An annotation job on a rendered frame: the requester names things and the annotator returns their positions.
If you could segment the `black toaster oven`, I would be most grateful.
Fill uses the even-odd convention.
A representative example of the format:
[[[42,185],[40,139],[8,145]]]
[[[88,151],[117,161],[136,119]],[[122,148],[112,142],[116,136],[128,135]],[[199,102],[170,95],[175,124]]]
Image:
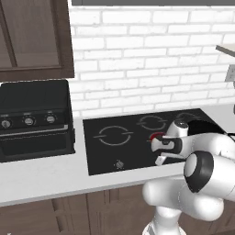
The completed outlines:
[[[46,116],[55,116],[54,123],[48,123]],[[27,126],[25,117],[34,118],[34,124]],[[11,127],[4,129],[3,120],[9,120]],[[66,80],[15,82],[0,85],[0,133],[12,133],[37,129],[62,128],[74,133],[70,90]]]

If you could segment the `dark wood base cupboard door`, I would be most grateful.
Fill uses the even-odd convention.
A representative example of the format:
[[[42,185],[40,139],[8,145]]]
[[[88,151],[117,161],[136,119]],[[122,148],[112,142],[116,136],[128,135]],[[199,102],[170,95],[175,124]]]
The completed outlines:
[[[50,200],[0,207],[0,235],[59,235]]]
[[[87,195],[91,235],[141,235],[154,207],[142,196],[142,185],[108,189]]]
[[[225,209],[219,219],[211,222],[183,214],[180,217],[179,224],[187,235],[217,235],[219,233],[235,235],[235,209]]]

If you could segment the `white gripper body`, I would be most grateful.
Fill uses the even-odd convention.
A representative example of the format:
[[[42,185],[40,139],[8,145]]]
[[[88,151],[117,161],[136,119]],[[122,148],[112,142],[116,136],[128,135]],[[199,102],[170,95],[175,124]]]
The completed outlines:
[[[180,159],[182,160],[184,158],[184,156],[180,155],[180,154],[174,154],[174,153],[170,153],[170,152],[162,152],[156,159],[155,164],[157,166],[161,166],[163,165],[163,163],[165,162],[165,160],[167,158],[174,158],[174,159]]]

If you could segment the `grey wall socket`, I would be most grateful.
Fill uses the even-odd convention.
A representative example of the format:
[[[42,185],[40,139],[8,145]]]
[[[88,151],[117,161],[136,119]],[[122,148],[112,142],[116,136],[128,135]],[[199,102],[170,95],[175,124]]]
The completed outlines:
[[[226,75],[226,82],[234,82],[235,81],[235,65],[230,65]]]

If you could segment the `black glass hob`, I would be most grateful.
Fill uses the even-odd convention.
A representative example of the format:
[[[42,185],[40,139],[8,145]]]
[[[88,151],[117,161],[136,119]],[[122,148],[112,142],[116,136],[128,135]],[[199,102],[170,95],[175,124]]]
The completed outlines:
[[[200,108],[86,119],[83,124],[88,173],[153,166],[156,156],[151,151],[151,137],[164,134],[177,119],[189,125],[190,135],[225,132]],[[117,160],[124,163],[123,169],[116,168]]]

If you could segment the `black toaster oven door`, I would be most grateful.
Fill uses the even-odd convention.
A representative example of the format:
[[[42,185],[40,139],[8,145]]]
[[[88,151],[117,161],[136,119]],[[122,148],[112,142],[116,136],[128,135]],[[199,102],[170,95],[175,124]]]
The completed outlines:
[[[45,132],[0,138],[0,162],[13,162],[75,153],[74,133]]]

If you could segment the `grey range hood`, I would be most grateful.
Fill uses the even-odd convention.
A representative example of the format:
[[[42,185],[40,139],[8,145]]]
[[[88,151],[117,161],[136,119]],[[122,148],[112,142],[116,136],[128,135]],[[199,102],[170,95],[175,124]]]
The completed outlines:
[[[235,6],[235,0],[72,0],[73,6]]]

